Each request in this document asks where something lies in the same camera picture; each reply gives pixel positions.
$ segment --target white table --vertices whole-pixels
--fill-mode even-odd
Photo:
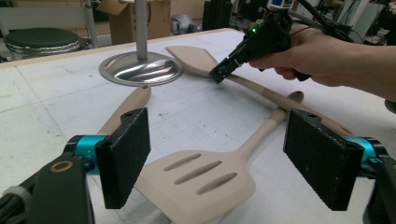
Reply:
[[[164,47],[207,49],[218,61],[242,40],[233,30],[174,36],[148,42],[148,51],[170,55]],[[19,185],[58,157],[77,134],[96,134],[134,87],[114,84],[98,72],[106,58],[134,51],[134,44],[0,64],[0,191]],[[307,105],[337,120],[356,135],[382,142],[396,158],[396,115],[384,100],[350,88],[328,88],[312,80],[286,81],[270,69],[247,64],[234,72],[288,95],[305,93]],[[230,151],[238,148],[276,106],[228,80],[219,85],[189,72],[152,87],[147,104],[151,153],[148,162],[183,149]],[[305,182],[283,152],[286,123],[261,145],[249,170],[255,194],[213,223],[362,223],[373,180],[358,178],[346,212],[333,212]],[[133,190],[121,210],[106,210],[100,180],[89,176],[96,223],[168,223]]]

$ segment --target black round stool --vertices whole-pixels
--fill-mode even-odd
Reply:
[[[4,43],[13,52],[31,56],[71,52],[81,45],[78,35],[57,28],[17,30],[6,35]]]

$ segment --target metal stand base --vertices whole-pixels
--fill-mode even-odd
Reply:
[[[100,74],[115,83],[126,86],[161,85],[182,74],[177,60],[158,53],[148,52],[147,59],[138,59],[137,52],[124,53],[104,60]]]

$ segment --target spatula handle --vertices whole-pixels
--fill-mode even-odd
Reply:
[[[301,91],[295,91],[288,96],[289,99],[296,102],[301,102],[304,99],[304,94]],[[286,119],[288,112],[277,107],[270,117],[260,126],[260,128],[249,137],[249,139],[234,153],[237,153],[241,161],[248,162],[250,155],[256,149],[256,147],[262,142],[262,140],[270,134],[281,122]]]
[[[236,82],[252,91],[255,91],[256,93],[262,95],[263,97],[267,98],[269,101],[273,102],[274,104],[279,105],[280,107],[290,110],[292,108],[294,109],[300,109],[303,111],[310,112],[312,114],[315,114],[319,117],[321,117],[321,122],[323,125],[326,127],[330,128],[333,132],[338,133],[341,136],[354,136],[354,134],[348,130],[347,128],[343,127],[341,124],[337,123],[333,119],[329,119],[326,116],[319,114],[317,111],[306,107],[298,102],[294,102],[291,99],[288,99],[287,97],[271,91],[257,83],[254,83],[248,79],[245,79],[243,77],[235,76],[235,75],[229,75],[227,76],[227,79],[230,79],[233,82]]]
[[[98,134],[110,135],[121,125],[120,116],[124,113],[142,108],[146,105],[151,95],[151,87],[148,85],[135,89],[117,108],[113,115],[108,119]]]

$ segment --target cardboard box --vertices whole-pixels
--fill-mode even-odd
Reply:
[[[147,1],[148,39],[170,35],[170,0]],[[134,4],[119,0],[102,0],[97,8],[109,14],[111,42],[113,45],[136,42]]]

